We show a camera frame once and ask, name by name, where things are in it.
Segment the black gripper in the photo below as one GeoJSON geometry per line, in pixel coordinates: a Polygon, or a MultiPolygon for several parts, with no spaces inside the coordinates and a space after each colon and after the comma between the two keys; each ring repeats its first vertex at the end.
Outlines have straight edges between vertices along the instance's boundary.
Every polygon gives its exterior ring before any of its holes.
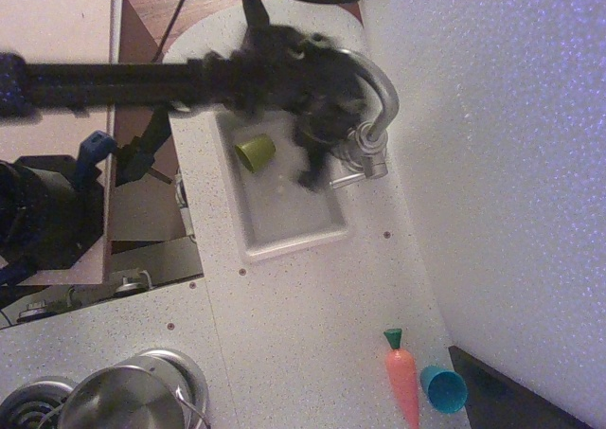
{"type": "Polygon", "coordinates": [[[317,191],[338,140],[362,120],[365,92],[356,64],[328,36],[278,25],[247,28],[230,59],[239,73],[226,107],[248,118],[269,109],[295,115],[296,128],[307,134],[295,144],[308,163],[297,183],[317,191]]]}

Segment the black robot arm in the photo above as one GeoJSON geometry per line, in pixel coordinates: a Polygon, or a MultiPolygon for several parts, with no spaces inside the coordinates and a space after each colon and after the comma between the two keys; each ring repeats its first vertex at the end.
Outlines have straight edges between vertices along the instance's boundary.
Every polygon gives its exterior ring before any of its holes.
{"type": "Polygon", "coordinates": [[[306,153],[299,186],[316,191],[332,151],[363,119],[358,64],[321,33],[249,26],[228,56],[210,51],[185,63],[27,63],[1,56],[1,116],[39,109],[222,105],[246,119],[266,111],[293,116],[293,142],[306,153]]]}

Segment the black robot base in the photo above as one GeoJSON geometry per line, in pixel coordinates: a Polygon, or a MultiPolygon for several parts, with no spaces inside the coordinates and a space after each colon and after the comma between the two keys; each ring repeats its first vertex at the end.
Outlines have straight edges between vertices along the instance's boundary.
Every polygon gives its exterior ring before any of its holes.
{"type": "Polygon", "coordinates": [[[1,162],[1,283],[72,268],[101,238],[104,186],[94,165],[77,177],[71,155],[1,162]]]}

